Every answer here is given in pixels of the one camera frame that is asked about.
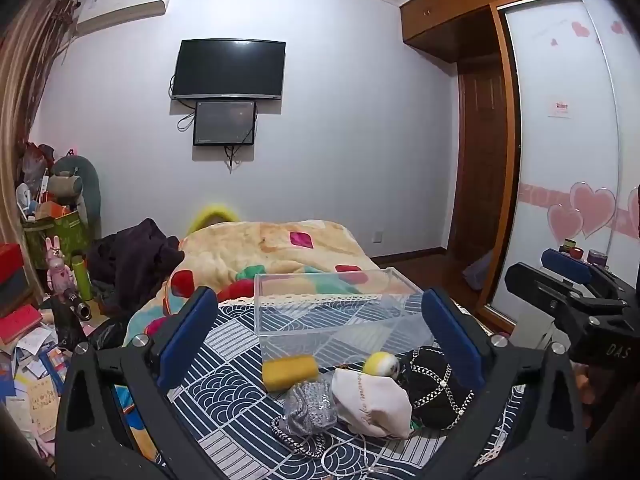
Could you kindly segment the black hat with chain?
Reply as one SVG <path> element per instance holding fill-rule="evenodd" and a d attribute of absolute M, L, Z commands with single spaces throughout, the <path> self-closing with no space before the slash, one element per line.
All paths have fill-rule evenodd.
<path fill-rule="evenodd" d="M 399 364 L 398 382 L 408 394 L 412 419 L 429 430 L 453 430 L 475 394 L 458 382 L 444 352 L 423 346 L 403 354 Z"/>

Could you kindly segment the yellow green plush ball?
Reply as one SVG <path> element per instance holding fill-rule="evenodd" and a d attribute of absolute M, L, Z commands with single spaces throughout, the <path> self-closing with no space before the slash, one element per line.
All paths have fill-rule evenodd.
<path fill-rule="evenodd" d="M 400 371 L 400 363 L 398 357 L 391 353 L 384 351 L 374 352 L 364 362 L 362 371 L 364 374 L 371 376 L 396 379 Z"/>

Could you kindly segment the white fabric pouch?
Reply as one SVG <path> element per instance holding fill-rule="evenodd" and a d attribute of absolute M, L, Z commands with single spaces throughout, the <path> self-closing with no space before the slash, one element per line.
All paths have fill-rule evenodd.
<path fill-rule="evenodd" d="M 392 378 L 336 370 L 331 392 L 337 415 L 351 432 L 381 439 L 410 437 L 412 406 Z"/>

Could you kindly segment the yellow sponge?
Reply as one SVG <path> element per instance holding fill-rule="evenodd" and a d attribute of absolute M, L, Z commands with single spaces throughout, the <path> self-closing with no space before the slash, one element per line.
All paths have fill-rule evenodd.
<path fill-rule="evenodd" d="M 288 390 L 318 375 L 319 367 L 313 356 L 287 356 L 262 363 L 262 383 L 268 392 Z"/>

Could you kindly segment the clear plastic storage box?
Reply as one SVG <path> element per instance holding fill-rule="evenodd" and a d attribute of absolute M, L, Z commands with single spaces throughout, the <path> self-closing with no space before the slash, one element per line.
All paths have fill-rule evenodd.
<path fill-rule="evenodd" d="M 313 356 L 324 372 L 395 356 L 435 338 L 421 313 L 423 290 L 393 268 L 335 273 L 259 274 L 254 332 L 265 361 Z"/>

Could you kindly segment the grey knitted pouch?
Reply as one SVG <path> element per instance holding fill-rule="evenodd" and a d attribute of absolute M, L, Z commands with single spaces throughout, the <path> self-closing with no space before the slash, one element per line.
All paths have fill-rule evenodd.
<path fill-rule="evenodd" d="M 314 437 L 337 425 L 337 407 L 326 379 L 299 382 L 286 393 L 278 428 L 290 437 Z"/>

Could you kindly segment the navy patterned bed sheet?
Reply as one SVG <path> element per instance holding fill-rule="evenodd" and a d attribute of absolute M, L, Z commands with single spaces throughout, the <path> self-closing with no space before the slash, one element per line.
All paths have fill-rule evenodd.
<path fill-rule="evenodd" d="M 446 440 L 420 429 L 405 441 L 332 428 L 326 456 L 294 454 L 274 434 L 283 396 L 262 383 L 262 355 L 247 298 L 219 307 L 182 384 L 168 398 L 183 425 L 230 479 L 413 479 Z"/>

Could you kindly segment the dark clothes pile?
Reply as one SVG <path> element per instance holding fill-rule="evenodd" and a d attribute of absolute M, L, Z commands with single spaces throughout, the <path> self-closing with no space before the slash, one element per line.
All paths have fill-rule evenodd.
<path fill-rule="evenodd" d="M 166 236 L 150 218 L 95 240 L 87 254 L 87 268 L 102 313 L 137 312 L 183 259 L 178 238 Z"/>

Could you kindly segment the colourful fleece blanket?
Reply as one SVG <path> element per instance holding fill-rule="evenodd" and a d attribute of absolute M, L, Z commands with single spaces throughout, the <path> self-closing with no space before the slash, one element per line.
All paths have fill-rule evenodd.
<path fill-rule="evenodd" d="M 130 318 L 125 342 L 181 309 L 186 300 L 170 299 L 172 292 L 206 286 L 219 294 L 236 282 L 250 282 L 259 272 L 332 273 L 378 267 L 346 226 L 328 220 L 221 222 L 189 234 L 179 249 L 182 263 Z"/>

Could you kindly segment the green bottle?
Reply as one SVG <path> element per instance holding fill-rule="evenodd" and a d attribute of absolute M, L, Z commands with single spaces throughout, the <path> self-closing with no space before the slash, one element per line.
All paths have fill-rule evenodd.
<path fill-rule="evenodd" d="M 85 259 L 81 255 L 74 255 L 70 262 L 72 263 L 78 295 L 84 301 L 91 300 L 93 298 L 92 286 Z"/>

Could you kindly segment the pink rabbit figure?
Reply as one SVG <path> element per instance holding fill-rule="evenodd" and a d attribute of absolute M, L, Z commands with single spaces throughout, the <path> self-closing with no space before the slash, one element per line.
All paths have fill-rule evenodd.
<path fill-rule="evenodd" d="M 47 263 L 47 283 L 53 295 L 64 295 L 68 290 L 76 290 L 73 272 L 66 264 L 60 239 L 57 235 L 46 238 L 44 260 Z"/>

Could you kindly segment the yellow plush pillow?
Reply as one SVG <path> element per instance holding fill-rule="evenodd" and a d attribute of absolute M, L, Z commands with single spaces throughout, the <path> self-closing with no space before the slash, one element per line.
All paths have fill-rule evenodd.
<path fill-rule="evenodd" d="M 238 222 L 239 220 L 239 215 L 227 206 L 207 205 L 196 214 L 186 234 L 190 235 L 217 223 Z"/>

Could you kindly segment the red box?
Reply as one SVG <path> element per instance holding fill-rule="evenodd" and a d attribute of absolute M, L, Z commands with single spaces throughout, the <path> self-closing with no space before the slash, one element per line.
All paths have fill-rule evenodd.
<path fill-rule="evenodd" d="M 19 244 L 0 244 L 0 284 L 9 281 L 12 276 L 23 270 L 24 259 Z"/>

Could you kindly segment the white wardrobe sliding door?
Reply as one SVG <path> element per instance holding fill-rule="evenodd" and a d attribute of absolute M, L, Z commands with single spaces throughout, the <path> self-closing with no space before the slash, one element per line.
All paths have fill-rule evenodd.
<path fill-rule="evenodd" d="M 610 0 L 500 6 L 520 98 L 506 266 L 570 238 L 629 284 L 639 267 L 639 45 Z"/>

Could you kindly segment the grey plush toy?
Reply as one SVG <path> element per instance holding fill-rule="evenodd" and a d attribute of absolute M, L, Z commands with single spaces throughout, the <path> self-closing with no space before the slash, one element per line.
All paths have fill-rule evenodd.
<path fill-rule="evenodd" d="M 60 205 L 75 209 L 90 230 L 100 223 L 99 177 L 89 159 L 80 155 L 66 155 L 58 159 L 52 166 L 47 191 Z"/>

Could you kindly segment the brown wooden door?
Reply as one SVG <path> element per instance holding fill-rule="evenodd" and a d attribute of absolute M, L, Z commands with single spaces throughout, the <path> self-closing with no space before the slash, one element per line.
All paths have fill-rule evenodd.
<path fill-rule="evenodd" d="M 495 247 L 506 178 L 506 97 L 498 56 L 458 64 L 460 131 L 448 252 L 462 268 Z"/>

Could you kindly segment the white air conditioner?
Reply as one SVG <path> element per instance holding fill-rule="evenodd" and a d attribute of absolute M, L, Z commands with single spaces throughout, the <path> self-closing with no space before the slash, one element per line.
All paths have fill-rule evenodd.
<path fill-rule="evenodd" d="M 80 5 L 76 34 L 86 36 L 116 25 L 166 13 L 170 0 L 86 0 Z"/>

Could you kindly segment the striped curtain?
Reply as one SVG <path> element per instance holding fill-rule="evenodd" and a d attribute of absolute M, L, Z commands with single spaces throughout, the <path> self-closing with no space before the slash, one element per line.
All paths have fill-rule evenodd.
<path fill-rule="evenodd" d="M 1 240 L 28 254 L 15 187 L 43 90 L 78 0 L 26 0 L 1 34 Z"/>

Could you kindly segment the small wall monitor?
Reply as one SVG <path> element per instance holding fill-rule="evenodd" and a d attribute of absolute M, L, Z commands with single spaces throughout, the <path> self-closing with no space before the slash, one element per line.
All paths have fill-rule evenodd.
<path fill-rule="evenodd" d="M 253 145 L 257 118 L 256 103 L 250 101 L 201 101 L 196 103 L 193 145 Z"/>

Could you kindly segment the black wall television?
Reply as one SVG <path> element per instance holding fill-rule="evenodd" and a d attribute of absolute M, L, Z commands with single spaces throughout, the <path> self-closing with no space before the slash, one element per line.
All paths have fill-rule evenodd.
<path fill-rule="evenodd" d="M 182 40 L 171 96 L 176 100 L 280 99 L 285 47 L 285 42 L 272 40 Z"/>

